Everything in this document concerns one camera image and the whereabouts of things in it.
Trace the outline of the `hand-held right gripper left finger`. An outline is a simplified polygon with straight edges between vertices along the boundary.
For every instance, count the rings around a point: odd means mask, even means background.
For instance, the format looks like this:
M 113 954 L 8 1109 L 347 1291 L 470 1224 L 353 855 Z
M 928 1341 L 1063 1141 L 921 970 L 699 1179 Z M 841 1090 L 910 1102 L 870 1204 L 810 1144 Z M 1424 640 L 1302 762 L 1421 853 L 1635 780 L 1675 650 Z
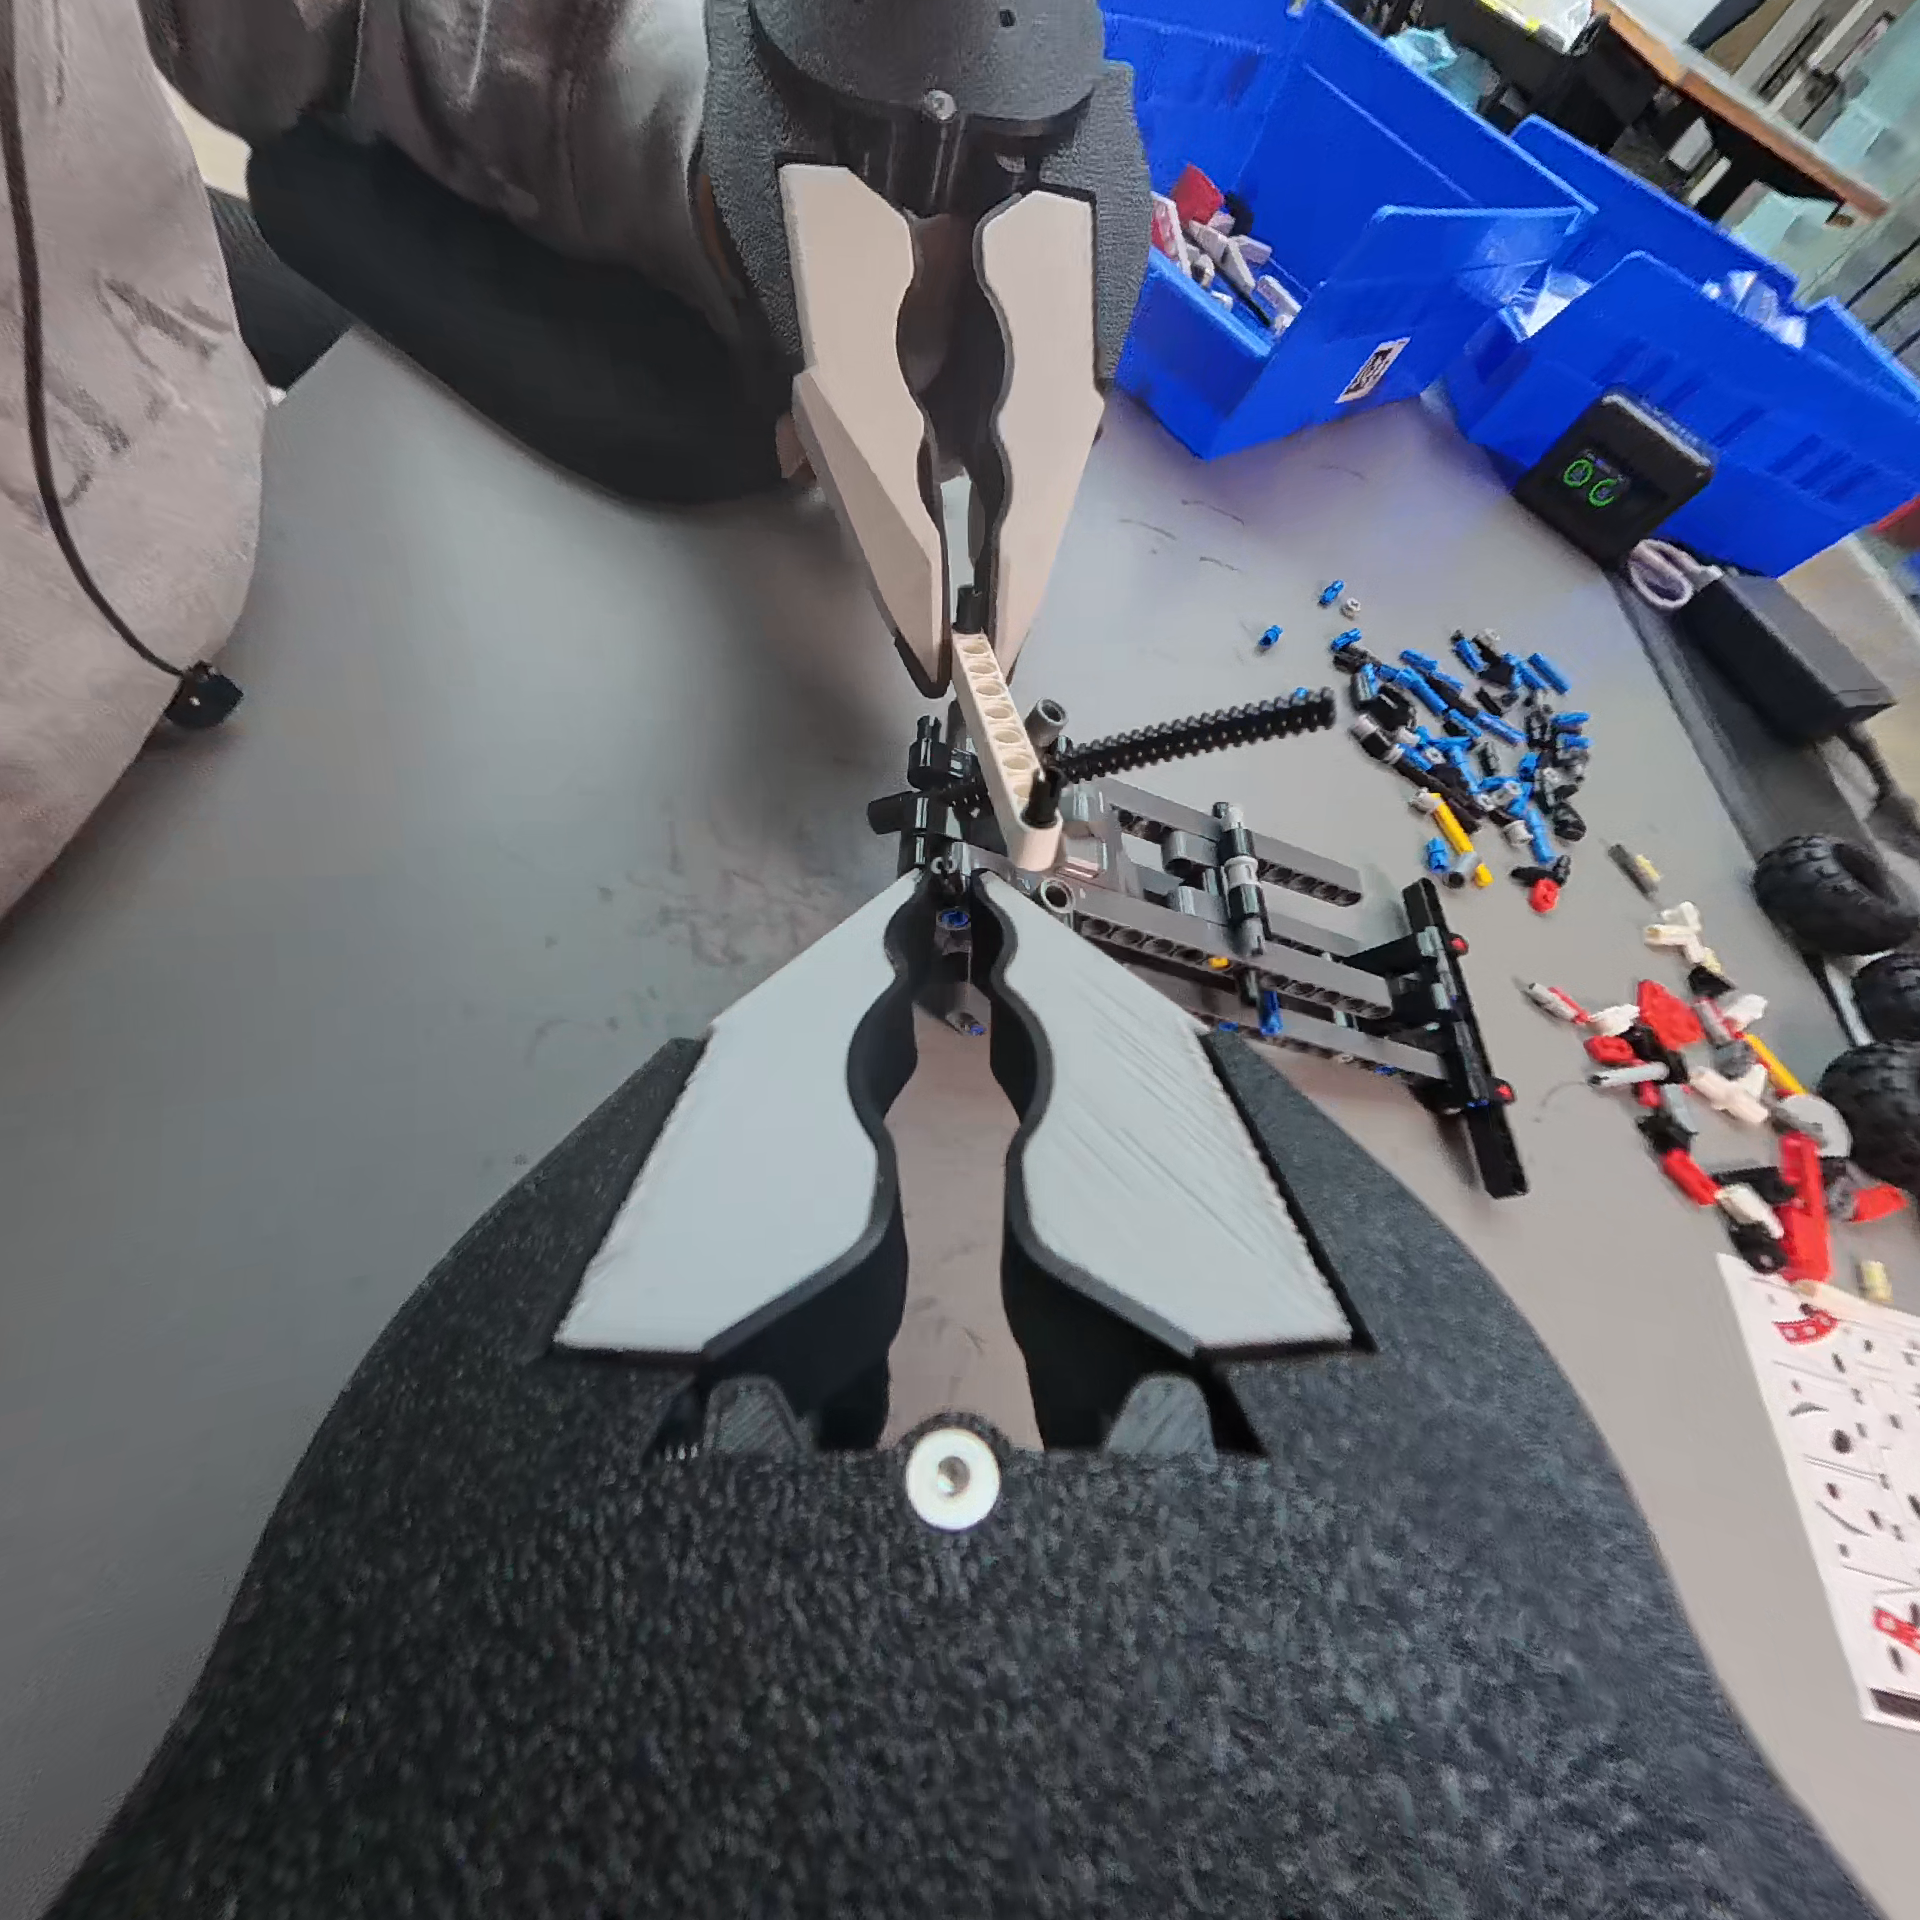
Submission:
M 560 1350 L 723 1359 L 854 1253 L 878 1193 L 854 1050 L 897 984 L 885 935 L 913 893 L 894 878 L 710 1026 Z

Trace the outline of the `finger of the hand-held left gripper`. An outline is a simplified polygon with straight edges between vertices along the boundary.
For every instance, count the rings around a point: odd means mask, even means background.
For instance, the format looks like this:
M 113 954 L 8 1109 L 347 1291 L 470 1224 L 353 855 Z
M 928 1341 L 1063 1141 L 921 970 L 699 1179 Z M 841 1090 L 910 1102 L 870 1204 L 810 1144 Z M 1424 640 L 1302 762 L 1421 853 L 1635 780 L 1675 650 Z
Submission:
M 1032 189 L 977 228 L 977 280 L 998 325 L 986 407 L 989 638 L 1017 670 L 1041 610 L 1101 428 L 1090 207 Z
M 842 165 L 787 164 L 777 179 L 799 324 L 793 423 L 913 687 L 941 694 L 946 544 L 925 473 L 932 434 L 897 350 L 917 277 L 910 221 Z

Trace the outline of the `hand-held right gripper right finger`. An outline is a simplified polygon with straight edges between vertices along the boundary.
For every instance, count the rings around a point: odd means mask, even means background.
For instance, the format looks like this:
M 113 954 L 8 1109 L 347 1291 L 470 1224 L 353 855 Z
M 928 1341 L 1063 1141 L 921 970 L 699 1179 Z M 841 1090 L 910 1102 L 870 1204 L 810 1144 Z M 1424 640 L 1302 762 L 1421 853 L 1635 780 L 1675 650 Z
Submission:
M 1182 1359 L 1349 1350 L 1202 1026 L 1009 878 L 977 878 L 977 942 L 1017 1252 Z

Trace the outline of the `grey toy chassis assembly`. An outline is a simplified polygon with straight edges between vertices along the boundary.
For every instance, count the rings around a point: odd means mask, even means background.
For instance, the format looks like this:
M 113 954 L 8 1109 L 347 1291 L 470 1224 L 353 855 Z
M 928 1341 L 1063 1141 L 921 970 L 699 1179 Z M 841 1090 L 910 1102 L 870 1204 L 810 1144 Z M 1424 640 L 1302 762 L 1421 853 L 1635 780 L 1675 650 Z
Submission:
M 1057 732 L 1041 745 L 1040 772 L 1051 782 L 1063 841 L 1050 868 L 1018 868 L 957 715 L 925 715 L 905 780 L 870 804 L 870 826 L 897 841 L 897 871 L 941 878 L 946 960 L 935 965 L 935 997 L 959 1030 L 980 1033 L 974 1001 L 984 999 L 959 893 L 974 874 L 996 871 L 1198 1026 L 1402 1081 L 1434 1119 L 1462 1132 L 1489 1199 L 1523 1199 L 1516 1090 L 1489 1057 L 1466 978 L 1471 946 L 1436 883 L 1410 883 L 1395 932 L 1363 942 L 1281 902 L 1360 909 L 1356 868 L 1257 831 L 1230 801 L 1198 811 L 1129 780 L 1165 762 L 1334 724 L 1334 688 L 1301 687 L 1090 741 Z

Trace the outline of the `blue plastic bin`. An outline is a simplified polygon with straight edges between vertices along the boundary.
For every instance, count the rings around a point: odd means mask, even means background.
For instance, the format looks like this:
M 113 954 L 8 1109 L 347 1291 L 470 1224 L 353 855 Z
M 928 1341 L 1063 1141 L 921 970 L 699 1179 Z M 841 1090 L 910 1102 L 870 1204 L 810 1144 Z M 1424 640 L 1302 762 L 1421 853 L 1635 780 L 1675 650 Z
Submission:
M 1540 118 L 1511 134 L 1593 215 L 1446 370 L 1466 442 L 1536 467 L 1611 393 L 1716 473 L 1661 533 L 1779 577 L 1916 497 L 1916 378 L 1834 300 Z
M 1105 3 L 1149 184 L 1251 215 L 1288 325 L 1149 258 L 1118 381 L 1198 461 L 1421 397 L 1597 210 L 1336 3 Z

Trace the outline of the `white perforated toy beam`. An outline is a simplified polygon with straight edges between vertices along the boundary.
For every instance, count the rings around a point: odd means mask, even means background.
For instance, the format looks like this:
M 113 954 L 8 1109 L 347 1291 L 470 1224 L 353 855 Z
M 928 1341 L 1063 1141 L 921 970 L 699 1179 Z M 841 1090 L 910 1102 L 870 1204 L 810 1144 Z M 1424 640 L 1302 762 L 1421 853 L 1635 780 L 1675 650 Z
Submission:
M 1057 821 L 1030 824 L 1046 763 L 1006 687 L 996 646 L 986 632 L 949 632 L 955 700 L 962 713 L 977 772 L 996 815 L 1009 863 L 1030 874 L 1050 874 L 1063 855 Z

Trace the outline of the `black office chair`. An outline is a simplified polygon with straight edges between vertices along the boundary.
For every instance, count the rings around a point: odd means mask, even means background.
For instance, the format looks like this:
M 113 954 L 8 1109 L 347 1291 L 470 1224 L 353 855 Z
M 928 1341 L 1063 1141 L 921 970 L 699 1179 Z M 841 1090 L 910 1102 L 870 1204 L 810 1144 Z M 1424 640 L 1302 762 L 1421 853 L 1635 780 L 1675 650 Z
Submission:
M 390 144 L 301 120 L 208 189 L 241 338 L 288 393 L 353 325 L 551 467 L 621 499 L 771 494 L 783 404 L 629 267 L 565 258 Z

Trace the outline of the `pile of small toy pins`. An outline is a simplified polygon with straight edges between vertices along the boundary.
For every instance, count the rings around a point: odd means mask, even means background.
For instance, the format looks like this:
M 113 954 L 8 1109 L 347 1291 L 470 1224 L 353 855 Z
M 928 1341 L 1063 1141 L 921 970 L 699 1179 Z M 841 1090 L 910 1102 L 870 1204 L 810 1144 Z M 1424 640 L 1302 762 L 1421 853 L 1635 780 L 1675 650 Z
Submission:
M 1424 874 L 1446 891 L 1510 878 L 1539 917 L 1551 914 L 1586 837 L 1577 801 L 1593 763 L 1568 675 L 1489 630 L 1453 630 L 1440 655 L 1383 646 L 1342 577 L 1318 585 L 1314 610 L 1334 621 L 1336 720 L 1421 821 Z

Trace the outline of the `black charger green display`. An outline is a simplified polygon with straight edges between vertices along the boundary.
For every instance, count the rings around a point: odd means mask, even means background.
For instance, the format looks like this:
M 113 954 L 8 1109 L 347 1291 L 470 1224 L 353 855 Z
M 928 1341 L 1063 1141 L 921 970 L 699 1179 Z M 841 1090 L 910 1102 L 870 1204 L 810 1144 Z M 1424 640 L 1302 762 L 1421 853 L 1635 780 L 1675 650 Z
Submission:
M 1601 393 L 1511 483 L 1511 499 L 1613 569 L 1719 473 L 1716 448 L 1627 388 Z

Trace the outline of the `pile of red white parts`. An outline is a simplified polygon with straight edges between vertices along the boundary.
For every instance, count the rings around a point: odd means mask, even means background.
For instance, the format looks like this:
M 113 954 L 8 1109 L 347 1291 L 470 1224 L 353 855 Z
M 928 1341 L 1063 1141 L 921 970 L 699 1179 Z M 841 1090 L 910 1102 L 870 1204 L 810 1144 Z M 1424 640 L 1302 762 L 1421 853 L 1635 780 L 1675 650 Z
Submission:
M 1893 1217 L 1916 1195 L 1852 1163 L 1852 1132 L 1820 1094 L 1830 1064 L 1805 1077 L 1764 1037 L 1768 999 L 1722 965 L 1703 911 L 1661 899 L 1645 855 L 1611 847 L 1611 863 L 1653 909 L 1643 942 L 1678 960 L 1685 986 L 1643 978 L 1633 999 L 1602 1008 L 1544 984 L 1528 984 L 1525 997 L 1581 1033 L 1590 1086 L 1633 1098 L 1653 1163 L 1695 1210 L 1722 1217 L 1738 1261 L 1803 1294 L 1832 1285 L 1834 1230 Z M 1852 999 L 1852 977 L 1876 958 L 1795 954 L 1820 977 L 1845 1047 L 1876 1043 Z

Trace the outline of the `white sticker sheet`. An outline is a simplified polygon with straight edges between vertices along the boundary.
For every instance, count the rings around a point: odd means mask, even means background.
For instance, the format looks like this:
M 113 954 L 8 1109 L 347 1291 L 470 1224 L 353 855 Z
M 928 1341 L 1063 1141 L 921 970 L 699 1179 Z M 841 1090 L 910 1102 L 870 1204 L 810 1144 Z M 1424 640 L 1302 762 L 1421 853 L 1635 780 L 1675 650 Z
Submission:
M 1916 1732 L 1916 1315 L 1722 1253 L 1864 1722 Z

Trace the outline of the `black power adapter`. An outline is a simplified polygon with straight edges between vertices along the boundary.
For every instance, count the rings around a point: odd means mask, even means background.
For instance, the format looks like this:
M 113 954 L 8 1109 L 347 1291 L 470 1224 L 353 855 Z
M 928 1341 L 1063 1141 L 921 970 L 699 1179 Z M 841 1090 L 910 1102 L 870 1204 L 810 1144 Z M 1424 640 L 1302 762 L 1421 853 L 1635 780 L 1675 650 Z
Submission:
M 1722 572 L 1693 591 L 1675 628 L 1782 745 L 1838 741 L 1896 704 L 1782 580 Z

